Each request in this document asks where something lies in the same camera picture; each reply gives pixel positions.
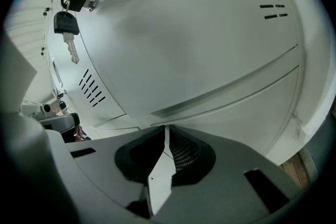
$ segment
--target silver key blade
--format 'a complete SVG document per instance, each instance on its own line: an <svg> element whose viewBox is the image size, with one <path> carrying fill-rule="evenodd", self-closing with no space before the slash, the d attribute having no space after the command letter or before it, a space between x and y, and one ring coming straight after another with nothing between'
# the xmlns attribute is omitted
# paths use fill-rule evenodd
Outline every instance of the silver key blade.
<svg viewBox="0 0 336 224"><path fill-rule="evenodd" d="M75 64L78 64L79 57L78 57L74 42L71 40L71 41L66 42L66 44L68 45L68 51L71 54L71 61L74 62Z"/></svg>
<svg viewBox="0 0 336 224"><path fill-rule="evenodd" d="M63 40L68 45L68 51L71 54L71 61L77 64L79 62L79 57L74 44L74 35L72 33L63 33Z"/></svg>

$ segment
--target white plastic panel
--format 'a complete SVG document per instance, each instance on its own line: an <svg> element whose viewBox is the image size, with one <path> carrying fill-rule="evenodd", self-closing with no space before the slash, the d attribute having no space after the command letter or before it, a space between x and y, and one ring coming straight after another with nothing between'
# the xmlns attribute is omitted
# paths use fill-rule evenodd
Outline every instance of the white plastic panel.
<svg viewBox="0 0 336 224"><path fill-rule="evenodd" d="M299 54L299 48L295 47L272 63L230 85L137 120L149 125L160 124L197 115L238 101L260 91L291 72L299 64Z"/></svg>
<svg viewBox="0 0 336 224"><path fill-rule="evenodd" d="M281 80L250 97L175 124L236 140L263 153L288 113L297 75L296 68Z"/></svg>
<svg viewBox="0 0 336 224"><path fill-rule="evenodd" d="M330 111L336 93L336 35L321 0L294 0L305 45L305 71L295 114L266 151L279 165L301 150Z"/></svg>
<svg viewBox="0 0 336 224"><path fill-rule="evenodd" d="M60 0L53 0L52 10L48 16L53 20L54 15L59 11L61 11ZM79 113L83 123L86 125L99 124L125 114L97 74L80 35L75 36L74 39L79 57L77 65L71 62L63 36L54 33L53 23L50 24L47 39L50 57L54 58L63 82L61 88L53 65L50 65L55 85L61 92L66 91L66 96L74 106L72 110Z"/></svg>
<svg viewBox="0 0 336 224"><path fill-rule="evenodd" d="M101 0L77 18L97 71L126 113L137 118L228 85L293 48L297 40L287 5ZM277 17L265 19L269 15Z"/></svg>

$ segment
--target black opening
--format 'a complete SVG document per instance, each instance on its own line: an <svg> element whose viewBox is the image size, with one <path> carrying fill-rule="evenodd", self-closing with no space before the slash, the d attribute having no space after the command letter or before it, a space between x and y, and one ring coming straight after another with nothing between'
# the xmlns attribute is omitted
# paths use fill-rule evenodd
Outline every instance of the black opening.
<svg viewBox="0 0 336 224"><path fill-rule="evenodd" d="M270 213L274 213L289 202L289 199L260 171L244 173Z"/></svg>
<svg viewBox="0 0 336 224"><path fill-rule="evenodd" d="M268 15L268 16L265 16L265 19L272 19L272 18L276 18L278 17L278 15Z"/></svg>
<svg viewBox="0 0 336 224"><path fill-rule="evenodd" d="M260 5L261 8L273 8L273 5Z"/></svg>
<svg viewBox="0 0 336 224"><path fill-rule="evenodd" d="M88 82L91 79L92 75L89 76L89 78L86 80L86 82Z"/></svg>
<svg viewBox="0 0 336 224"><path fill-rule="evenodd" d="M73 158L78 158L81 156L88 155L90 153L96 152L92 147L85 148L84 150L70 152Z"/></svg>
<svg viewBox="0 0 336 224"><path fill-rule="evenodd" d="M84 76L83 76L83 78L85 78L85 76L86 76L86 74L89 72L89 69L88 70L86 70L86 72L85 72L85 74L84 74Z"/></svg>

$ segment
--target black key head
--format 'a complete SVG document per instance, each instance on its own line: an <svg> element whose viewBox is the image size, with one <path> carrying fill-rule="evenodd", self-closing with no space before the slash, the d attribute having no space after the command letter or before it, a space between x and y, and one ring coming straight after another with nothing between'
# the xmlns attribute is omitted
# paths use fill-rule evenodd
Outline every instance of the black key head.
<svg viewBox="0 0 336 224"><path fill-rule="evenodd" d="M54 32L56 34L63 34L65 32L74 35L79 34L79 27L74 15L68 12L58 12L54 16Z"/></svg>

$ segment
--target metal mesh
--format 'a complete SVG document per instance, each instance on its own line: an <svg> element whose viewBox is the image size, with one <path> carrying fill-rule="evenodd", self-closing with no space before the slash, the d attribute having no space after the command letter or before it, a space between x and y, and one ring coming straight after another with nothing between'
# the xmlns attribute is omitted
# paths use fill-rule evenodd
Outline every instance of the metal mesh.
<svg viewBox="0 0 336 224"><path fill-rule="evenodd" d="M176 171L191 165L199 156L199 146L188 138L171 132L170 151L173 154Z"/></svg>

